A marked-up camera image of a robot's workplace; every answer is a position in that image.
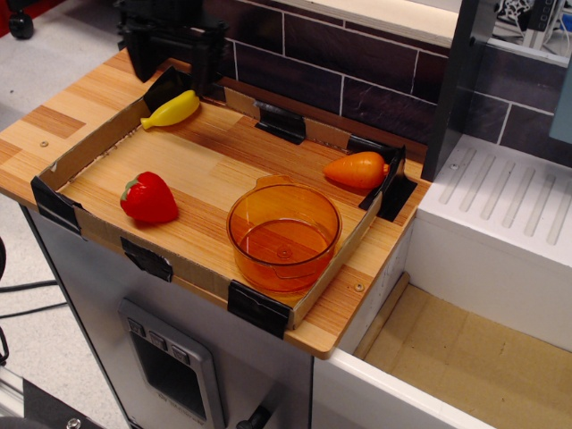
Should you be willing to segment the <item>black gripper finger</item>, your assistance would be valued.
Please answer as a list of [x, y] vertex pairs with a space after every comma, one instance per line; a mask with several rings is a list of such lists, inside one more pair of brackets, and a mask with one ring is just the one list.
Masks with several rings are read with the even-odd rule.
[[219, 65], [223, 59], [223, 40], [198, 41], [191, 48], [192, 89], [198, 96], [210, 94], [221, 78]]
[[156, 54], [151, 37], [145, 32], [127, 31], [123, 41], [136, 76], [142, 82], [148, 81], [156, 72]]

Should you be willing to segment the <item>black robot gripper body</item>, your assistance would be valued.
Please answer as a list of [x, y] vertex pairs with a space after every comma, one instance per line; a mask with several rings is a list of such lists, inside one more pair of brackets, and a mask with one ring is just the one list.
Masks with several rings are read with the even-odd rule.
[[153, 43], [211, 46], [224, 40], [228, 24], [204, 8], [203, 1], [115, 1], [119, 31], [126, 47]]

